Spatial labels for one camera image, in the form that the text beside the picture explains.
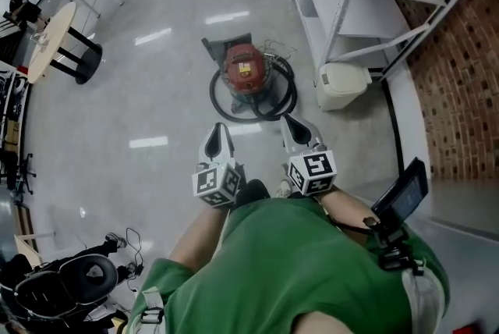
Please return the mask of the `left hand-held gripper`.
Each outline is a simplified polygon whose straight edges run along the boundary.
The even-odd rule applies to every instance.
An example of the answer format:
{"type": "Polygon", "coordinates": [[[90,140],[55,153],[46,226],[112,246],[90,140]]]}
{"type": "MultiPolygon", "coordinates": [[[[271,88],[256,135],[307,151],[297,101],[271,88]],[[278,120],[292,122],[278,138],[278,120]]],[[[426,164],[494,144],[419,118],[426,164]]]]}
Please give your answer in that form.
{"type": "Polygon", "coordinates": [[[211,207],[235,204],[242,175],[228,163],[234,157],[234,150],[228,127],[215,123],[199,147],[199,163],[208,167],[192,175],[194,197],[211,207]],[[210,165],[212,161],[225,163],[210,165]]]}

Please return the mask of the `equipment storage shelf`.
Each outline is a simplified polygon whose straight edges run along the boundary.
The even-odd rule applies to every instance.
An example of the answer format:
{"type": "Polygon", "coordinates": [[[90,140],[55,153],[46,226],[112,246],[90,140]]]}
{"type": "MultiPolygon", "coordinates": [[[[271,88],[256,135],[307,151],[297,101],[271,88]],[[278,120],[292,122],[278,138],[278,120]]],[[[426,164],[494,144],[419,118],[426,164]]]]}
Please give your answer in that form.
{"type": "Polygon", "coordinates": [[[23,117],[30,95],[27,75],[0,60],[0,148],[22,154],[23,117]]]}

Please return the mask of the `person's black shorts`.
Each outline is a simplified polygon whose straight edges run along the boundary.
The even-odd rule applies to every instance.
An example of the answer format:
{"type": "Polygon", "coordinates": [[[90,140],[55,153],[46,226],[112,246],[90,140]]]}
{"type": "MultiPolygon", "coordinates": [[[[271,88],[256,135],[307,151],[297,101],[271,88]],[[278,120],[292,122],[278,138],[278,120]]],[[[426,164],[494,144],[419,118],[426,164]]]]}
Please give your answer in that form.
{"type": "MultiPolygon", "coordinates": [[[[299,191],[294,191],[292,184],[292,195],[286,199],[302,199],[305,198],[299,191]]],[[[231,207],[231,211],[241,208],[253,202],[267,200],[267,199],[283,199],[276,198],[275,195],[270,195],[264,183],[259,179],[252,179],[237,193],[235,205],[231,207]]]]}

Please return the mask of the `black office chair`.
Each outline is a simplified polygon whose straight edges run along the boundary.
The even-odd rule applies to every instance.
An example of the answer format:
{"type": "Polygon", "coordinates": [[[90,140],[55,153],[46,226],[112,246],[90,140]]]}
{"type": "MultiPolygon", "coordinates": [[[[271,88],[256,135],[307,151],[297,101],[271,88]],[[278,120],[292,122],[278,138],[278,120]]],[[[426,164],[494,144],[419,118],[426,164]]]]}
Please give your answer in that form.
{"type": "Polygon", "coordinates": [[[109,258],[127,245],[108,233],[99,246],[37,267],[17,254],[0,264],[0,296],[29,334],[108,334],[112,319],[126,315],[97,309],[136,272],[136,264],[115,266],[109,258]]]}
{"type": "Polygon", "coordinates": [[[36,177],[34,172],[28,170],[30,159],[34,155],[29,153],[25,159],[18,162],[18,155],[14,151],[0,150],[0,180],[6,178],[6,186],[9,190],[16,189],[17,183],[20,181],[27,187],[29,194],[34,192],[30,189],[28,176],[36,177]]]}

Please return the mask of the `person's left forearm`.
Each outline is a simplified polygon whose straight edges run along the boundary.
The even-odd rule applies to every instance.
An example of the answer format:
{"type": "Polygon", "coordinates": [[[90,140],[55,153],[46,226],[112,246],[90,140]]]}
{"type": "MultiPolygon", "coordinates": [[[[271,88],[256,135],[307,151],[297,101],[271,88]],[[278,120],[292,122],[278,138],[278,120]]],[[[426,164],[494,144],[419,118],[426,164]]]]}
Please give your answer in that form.
{"type": "Polygon", "coordinates": [[[230,209],[205,207],[174,246],[168,259],[198,272],[208,264],[218,247],[230,209]]]}

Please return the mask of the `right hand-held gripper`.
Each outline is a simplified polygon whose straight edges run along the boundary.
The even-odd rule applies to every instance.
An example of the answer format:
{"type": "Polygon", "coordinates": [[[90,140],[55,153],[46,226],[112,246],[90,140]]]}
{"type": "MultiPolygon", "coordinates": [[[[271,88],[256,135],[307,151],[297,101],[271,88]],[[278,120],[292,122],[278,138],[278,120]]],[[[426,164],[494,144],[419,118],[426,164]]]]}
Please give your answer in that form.
{"type": "Polygon", "coordinates": [[[287,177],[303,196],[328,191],[338,174],[332,150],[318,128],[298,115],[280,118],[281,135],[289,156],[287,177]]]}

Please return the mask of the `person's green shirt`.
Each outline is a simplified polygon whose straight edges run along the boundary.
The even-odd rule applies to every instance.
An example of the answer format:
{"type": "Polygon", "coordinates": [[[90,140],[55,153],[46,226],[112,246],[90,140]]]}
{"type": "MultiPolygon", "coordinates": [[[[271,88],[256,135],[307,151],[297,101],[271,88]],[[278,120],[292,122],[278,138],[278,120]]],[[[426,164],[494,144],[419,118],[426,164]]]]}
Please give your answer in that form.
{"type": "MultiPolygon", "coordinates": [[[[408,243],[441,281],[446,312],[444,268],[416,234],[408,243]]],[[[383,270],[375,246],[351,240],[315,201],[253,202],[230,214],[219,251],[198,272],[157,259],[129,322],[147,307],[142,292],[156,286],[166,334],[291,334],[296,319],[314,311],[354,334],[412,334],[402,271],[383,270]]]]}

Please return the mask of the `person's right forearm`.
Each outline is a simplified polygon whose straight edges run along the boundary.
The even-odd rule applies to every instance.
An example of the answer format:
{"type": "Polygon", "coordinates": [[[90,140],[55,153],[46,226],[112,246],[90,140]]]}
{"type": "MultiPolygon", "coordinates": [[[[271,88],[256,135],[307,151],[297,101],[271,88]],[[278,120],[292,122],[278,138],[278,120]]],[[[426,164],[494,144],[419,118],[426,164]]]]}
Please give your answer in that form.
{"type": "Polygon", "coordinates": [[[361,200],[333,186],[330,191],[317,195],[317,200],[327,212],[333,223],[351,240],[365,247],[368,236],[360,229],[368,229],[364,219],[375,222],[379,218],[361,200]]]}

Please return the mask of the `black staircase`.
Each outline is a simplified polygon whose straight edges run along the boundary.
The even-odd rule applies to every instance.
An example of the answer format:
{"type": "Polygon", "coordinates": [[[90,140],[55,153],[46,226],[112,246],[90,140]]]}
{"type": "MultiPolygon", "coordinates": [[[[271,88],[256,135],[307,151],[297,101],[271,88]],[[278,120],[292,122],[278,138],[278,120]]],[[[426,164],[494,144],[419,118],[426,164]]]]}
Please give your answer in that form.
{"type": "Polygon", "coordinates": [[[12,64],[25,30],[5,18],[0,19],[0,61],[12,64]]]}

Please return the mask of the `person's white right shoe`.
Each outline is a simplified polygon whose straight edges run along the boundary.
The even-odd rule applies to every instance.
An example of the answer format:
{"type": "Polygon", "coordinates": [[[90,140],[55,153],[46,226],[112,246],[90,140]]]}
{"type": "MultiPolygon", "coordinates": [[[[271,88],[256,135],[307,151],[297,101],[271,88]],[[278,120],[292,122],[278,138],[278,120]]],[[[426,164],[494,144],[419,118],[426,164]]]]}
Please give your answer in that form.
{"type": "Polygon", "coordinates": [[[289,198],[292,195],[292,182],[289,179],[283,179],[276,190],[276,198],[289,198]]]}

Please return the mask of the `grey shoulder harness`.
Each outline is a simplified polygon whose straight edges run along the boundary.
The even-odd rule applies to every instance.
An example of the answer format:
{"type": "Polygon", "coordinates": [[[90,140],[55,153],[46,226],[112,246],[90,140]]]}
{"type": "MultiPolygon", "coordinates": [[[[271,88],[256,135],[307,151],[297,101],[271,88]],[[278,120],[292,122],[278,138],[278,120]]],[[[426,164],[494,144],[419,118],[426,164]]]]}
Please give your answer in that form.
{"type": "MultiPolygon", "coordinates": [[[[402,284],[409,300],[412,334],[436,334],[444,317],[445,293],[441,281],[426,266],[416,272],[402,270],[402,284]]],[[[146,309],[126,326],[126,334],[166,334],[165,303],[156,286],[142,292],[146,309]]]]}

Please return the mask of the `red vacuum cleaner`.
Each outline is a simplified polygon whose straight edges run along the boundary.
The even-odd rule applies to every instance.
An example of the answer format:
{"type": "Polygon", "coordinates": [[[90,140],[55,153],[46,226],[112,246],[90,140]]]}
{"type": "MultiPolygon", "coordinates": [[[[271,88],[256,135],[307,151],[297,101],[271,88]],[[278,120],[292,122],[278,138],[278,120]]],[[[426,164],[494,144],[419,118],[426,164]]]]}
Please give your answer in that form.
{"type": "Polygon", "coordinates": [[[266,100],[271,91],[269,65],[253,44],[237,44],[227,50],[222,78],[232,95],[233,114],[266,100]]]}

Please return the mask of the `round wooden table black base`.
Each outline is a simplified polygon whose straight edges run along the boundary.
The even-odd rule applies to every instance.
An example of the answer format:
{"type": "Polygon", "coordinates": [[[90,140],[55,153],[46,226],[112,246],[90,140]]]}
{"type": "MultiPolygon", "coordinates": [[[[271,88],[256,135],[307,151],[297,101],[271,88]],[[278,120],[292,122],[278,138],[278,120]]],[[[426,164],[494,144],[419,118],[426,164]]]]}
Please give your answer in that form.
{"type": "Polygon", "coordinates": [[[79,85],[88,82],[96,73],[101,64],[103,48],[73,27],[75,15],[76,3],[70,2],[51,18],[43,32],[31,38],[35,48],[28,65],[29,84],[35,84],[48,68],[55,68],[71,76],[79,85]],[[81,56],[63,47],[67,36],[86,47],[81,56]]]}

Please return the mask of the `wooden frame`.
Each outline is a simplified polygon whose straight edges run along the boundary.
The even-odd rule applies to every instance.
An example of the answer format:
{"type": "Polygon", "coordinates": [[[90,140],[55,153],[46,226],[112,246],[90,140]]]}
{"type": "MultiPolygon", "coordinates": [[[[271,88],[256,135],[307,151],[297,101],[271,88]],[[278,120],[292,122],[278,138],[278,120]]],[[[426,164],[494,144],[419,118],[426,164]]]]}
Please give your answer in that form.
{"type": "Polygon", "coordinates": [[[41,253],[41,241],[53,240],[55,233],[36,233],[30,209],[26,206],[15,205],[13,217],[16,226],[16,233],[13,237],[17,253],[26,257],[32,267],[42,265],[44,258],[41,253]]]}

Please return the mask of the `black smartphone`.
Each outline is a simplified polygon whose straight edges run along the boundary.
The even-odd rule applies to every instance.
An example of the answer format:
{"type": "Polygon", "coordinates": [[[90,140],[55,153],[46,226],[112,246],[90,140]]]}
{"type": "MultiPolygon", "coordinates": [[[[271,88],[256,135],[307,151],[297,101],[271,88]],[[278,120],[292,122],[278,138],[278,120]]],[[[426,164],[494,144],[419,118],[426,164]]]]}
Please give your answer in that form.
{"type": "Polygon", "coordinates": [[[397,229],[428,194],[426,167],[414,158],[399,178],[371,208],[386,229],[397,229]]]}

